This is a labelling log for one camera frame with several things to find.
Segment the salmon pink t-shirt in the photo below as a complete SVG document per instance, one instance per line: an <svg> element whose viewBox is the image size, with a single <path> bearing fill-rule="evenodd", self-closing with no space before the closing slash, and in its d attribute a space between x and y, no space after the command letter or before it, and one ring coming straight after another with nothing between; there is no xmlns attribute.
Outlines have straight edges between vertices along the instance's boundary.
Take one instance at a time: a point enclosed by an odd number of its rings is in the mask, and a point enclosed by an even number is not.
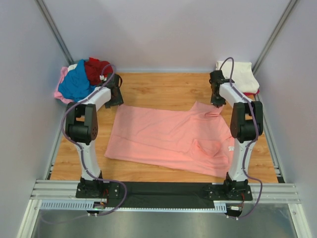
<svg viewBox="0 0 317 238"><path fill-rule="evenodd" d="M105 157L224 178L234 139L221 108L188 111L118 107Z"/></svg>

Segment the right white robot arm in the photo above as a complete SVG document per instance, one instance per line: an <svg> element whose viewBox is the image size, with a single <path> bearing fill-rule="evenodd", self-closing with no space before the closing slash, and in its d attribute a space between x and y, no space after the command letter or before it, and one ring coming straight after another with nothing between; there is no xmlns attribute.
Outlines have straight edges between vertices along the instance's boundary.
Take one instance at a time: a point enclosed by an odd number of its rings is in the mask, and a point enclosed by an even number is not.
<svg viewBox="0 0 317 238"><path fill-rule="evenodd" d="M211 104L219 108L229 103L232 107L230 133L234 138L231 166L223 185L211 187L211 198L251 201L253 198L248 185L247 169L253 147L263 133L263 105L246 97L231 79L223 76L221 70L210 73L209 83L212 90Z"/></svg>

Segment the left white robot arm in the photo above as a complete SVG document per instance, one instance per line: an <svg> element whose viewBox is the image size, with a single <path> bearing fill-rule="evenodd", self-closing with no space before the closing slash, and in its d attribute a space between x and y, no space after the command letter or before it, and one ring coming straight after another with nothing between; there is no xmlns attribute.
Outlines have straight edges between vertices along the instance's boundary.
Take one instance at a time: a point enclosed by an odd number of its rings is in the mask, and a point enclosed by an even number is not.
<svg viewBox="0 0 317 238"><path fill-rule="evenodd" d="M63 134L75 145L82 169L77 198L105 199L108 195L110 184L109 181L103 181L96 155L95 141L99 130L97 111L101 107L111 108L123 104L120 91L122 82L120 75L109 73L89 96L67 105Z"/></svg>

